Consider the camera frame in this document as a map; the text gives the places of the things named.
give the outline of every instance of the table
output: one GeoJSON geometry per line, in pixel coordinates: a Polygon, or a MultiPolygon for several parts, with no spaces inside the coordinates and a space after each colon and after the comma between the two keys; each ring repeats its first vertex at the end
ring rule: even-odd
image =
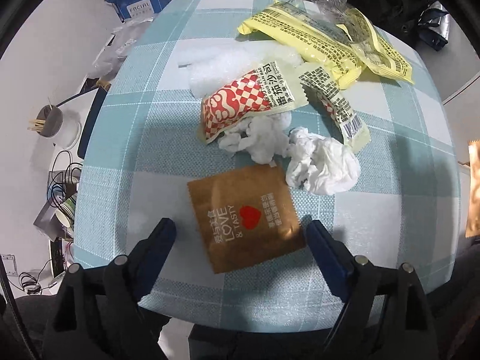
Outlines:
{"type": "MultiPolygon", "coordinates": [[[[160,218],[178,238],[148,309],[206,326],[256,332],[331,327],[341,309],[303,249],[257,266],[213,274],[196,230],[187,182],[251,164],[196,136],[200,99],[176,55],[231,44],[236,27],[272,0],[173,0],[143,35],[115,79],[88,146],[75,219],[75,259],[107,264],[147,237],[160,218]]],[[[312,4],[296,1],[300,8],[312,4]]],[[[414,264],[426,291],[450,278],[459,223],[457,160],[439,95],[417,53],[381,31],[412,64],[415,85],[368,72],[345,97],[368,124],[350,191],[314,196],[291,189],[299,218],[320,219],[352,254],[376,265],[414,264]]],[[[253,34],[258,40],[262,34],[253,34]]],[[[309,105],[292,127],[339,137],[309,105]]]]}

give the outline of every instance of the blue gripper pad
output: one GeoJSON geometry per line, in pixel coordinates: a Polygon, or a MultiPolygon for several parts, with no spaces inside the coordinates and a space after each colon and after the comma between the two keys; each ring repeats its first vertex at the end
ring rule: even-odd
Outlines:
{"type": "Polygon", "coordinates": [[[344,243],[335,241],[318,220],[312,221],[307,226],[305,235],[330,292],[345,303],[353,289],[352,254],[344,243]]]}
{"type": "Polygon", "coordinates": [[[129,254],[129,273],[134,298],[148,295],[157,281],[177,236],[175,223],[162,218],[147,239],[137,243],[129,254]]]}

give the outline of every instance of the crumpled tissue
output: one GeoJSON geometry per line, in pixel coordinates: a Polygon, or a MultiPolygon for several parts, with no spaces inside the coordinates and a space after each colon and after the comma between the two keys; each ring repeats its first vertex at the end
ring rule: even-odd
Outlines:
{"type": "Polygon", "coordinates": [[[352,149],[334,138],[309,133],[305,127],[290,133],[286,183],[315,195],[333,195],[351,189],[360,176],[360,163],[352,149]]]}
{"type": "Polygon", "coordinates": [[[287,156],[289,137],[283,130],[291,121],[291,112],[246,117],[225,131],[218,146],[230,153],[245,150],[257,164],[268,164],[275,154],[287,156]]]}

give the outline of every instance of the stack of paper cups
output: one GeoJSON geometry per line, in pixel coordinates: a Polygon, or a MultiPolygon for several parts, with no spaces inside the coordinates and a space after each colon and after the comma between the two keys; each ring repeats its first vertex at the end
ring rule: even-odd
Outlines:
{"type": "Polygon", "coordinates": [[[77,201],[77,194],[73,194],[66,201],[60,204],[60,207],[55,210],[55,215],[62,225],[66,228],[74,227],[75,219],[75,202],[77,201]]]}

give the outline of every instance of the black bag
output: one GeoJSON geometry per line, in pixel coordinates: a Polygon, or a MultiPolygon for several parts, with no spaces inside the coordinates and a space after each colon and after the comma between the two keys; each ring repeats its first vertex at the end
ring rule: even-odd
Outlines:
{"type": "Polygon", "coordinates": [[[410,47],[418,39],[417,23],[422,12],[435,0],[347,0],[382,30],[410,47]]]}

